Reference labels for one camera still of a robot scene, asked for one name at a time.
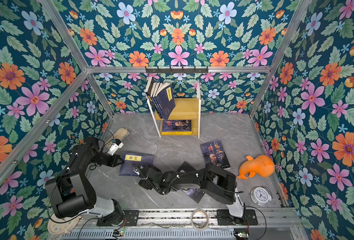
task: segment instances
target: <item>alarm clock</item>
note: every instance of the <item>alarm clock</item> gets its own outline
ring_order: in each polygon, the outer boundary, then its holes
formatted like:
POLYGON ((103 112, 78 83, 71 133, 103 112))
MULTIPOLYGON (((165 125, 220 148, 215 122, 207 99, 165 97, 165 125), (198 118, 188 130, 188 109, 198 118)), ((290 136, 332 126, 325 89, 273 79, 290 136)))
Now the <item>alarm clock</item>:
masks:
POLYGON ((271 192, 267 187, 256 187, 250 192, 251 200, 259 205, 265 205, 272 200, 271 192))

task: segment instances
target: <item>blue book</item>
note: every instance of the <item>blue book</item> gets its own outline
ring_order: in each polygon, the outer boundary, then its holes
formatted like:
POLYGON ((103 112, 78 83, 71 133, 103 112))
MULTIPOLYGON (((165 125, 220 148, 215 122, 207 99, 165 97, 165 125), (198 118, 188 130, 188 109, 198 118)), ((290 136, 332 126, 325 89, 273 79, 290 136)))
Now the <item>blue book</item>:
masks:
POLYGON ((137 166, 144 164, 153 165, 154 155, 144 154, 144 153, 134 153, 134 152, 125 152, 121 158, 124 163, 121 165, 118 175, 120 176, 138 176, 138 174, 133 170, 134 163, 137 166))

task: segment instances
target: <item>yellow book label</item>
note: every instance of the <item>yellow book label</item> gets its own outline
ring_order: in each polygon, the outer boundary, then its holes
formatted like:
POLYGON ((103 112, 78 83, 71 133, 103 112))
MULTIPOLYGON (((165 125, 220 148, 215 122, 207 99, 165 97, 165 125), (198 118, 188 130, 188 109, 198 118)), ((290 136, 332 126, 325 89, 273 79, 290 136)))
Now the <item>yellow book label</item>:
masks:
POLYGON ((168 99, 169 101, 173 98, 173 96, 171 95, 171 87, 169 87, 168 89, 166 89, 166 92, 168 94, 168 99))
POLYGON ((141 156, 134 156, 134 155, 126 155, 125 160, 129 160, 129 161, 141 161, 141 156))

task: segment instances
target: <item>book cover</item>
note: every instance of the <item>book cover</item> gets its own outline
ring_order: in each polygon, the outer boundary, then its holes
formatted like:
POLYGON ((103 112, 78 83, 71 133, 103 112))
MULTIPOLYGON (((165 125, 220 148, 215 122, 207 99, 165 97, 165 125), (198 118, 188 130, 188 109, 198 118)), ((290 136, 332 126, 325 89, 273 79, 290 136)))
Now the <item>book cover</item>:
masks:
MULTIPOLYGON (((189 163, 183 162, 182 165, 178 168, 178 172, 192 172, 196 169, 192 167, 189 163)), ((204 196, 204 192, 199 188, 185 188, 181 189, 186 195, 188 195, 191 199, 193 199, 196 203, 199 203, 202 197, 204 196)))
POLYGON ((210 142, 200 144, 201 152, 205 164, 212 163, 223 169, 229 169, 230 164, 222 146, 221 140, 216 139, 210 142))
POLYGON ((162 132, 191 132, 191 120, 163 120, 162 132))
POLYGON ((125 152, 121 155, 121 158, 124 160, 124 163, 121 165, 118 175, 120 176, 137 176, 133 170, 132 162, 137 166, 144 164, 153 165, 154 155, 144 154, 144 153, 134 153, 134 152, 125 152))

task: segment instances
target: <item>black cable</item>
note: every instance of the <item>black cable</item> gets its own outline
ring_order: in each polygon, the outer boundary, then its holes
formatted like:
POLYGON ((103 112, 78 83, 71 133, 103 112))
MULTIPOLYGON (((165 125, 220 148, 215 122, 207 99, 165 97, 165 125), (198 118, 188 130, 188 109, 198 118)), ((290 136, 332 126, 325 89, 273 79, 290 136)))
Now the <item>black cable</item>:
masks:
MULTIPOLYGON (((212 183, 214 183, 214 185, 216 185, 216 186, 218 186, 215 182, 213 182, 213 180, 211 180, 210 178, 209 178, 209 180, 212 182, 212 183)), ((232 193, 243 193, 244 191, 239 191, 239 192, 233 192, 233 191, 229 191, 229 190, 225 190, 225 189, 223 189, 222 187, 220 187, 220 186, 218 186, 220 189, 222 189, 222 190, 224 190, 224 191, 227 191, 227 192, 232 192, 232 193)))
MULTIPOLYGON (((98 218, 96 218, 96 217, 94 217, 94 218, 90 218, 89 220, 87 220, 87 221, 86 221, 86 223, 87 223, 87 222, 89 222, 91 219, 98 219, 98 218)), ((81 235, 81 231, 82 231, 83 227, 86 225, 86 223, 84 223, 84 224, 82 225, 82 228, 81 228, 80 232, 78 233, 77 240, 79 240, 80 235, 81 235)))
POLYGON ((256 207, 252 207, 252 208, 257 209, 257 210, 262 214, 262 216, 264 217, 264 220, 265 220, 265 231, 264 231, 264 233, 262 234, 261 237, 259 237, 259 238, 256 239, 256 240, 260 240, 260 239, 265 235, 265 233, 266 233, 266 218, 265 218, 265 215, 260 211, 260 209, 258 209, 258 208, 256 208, 256 207))

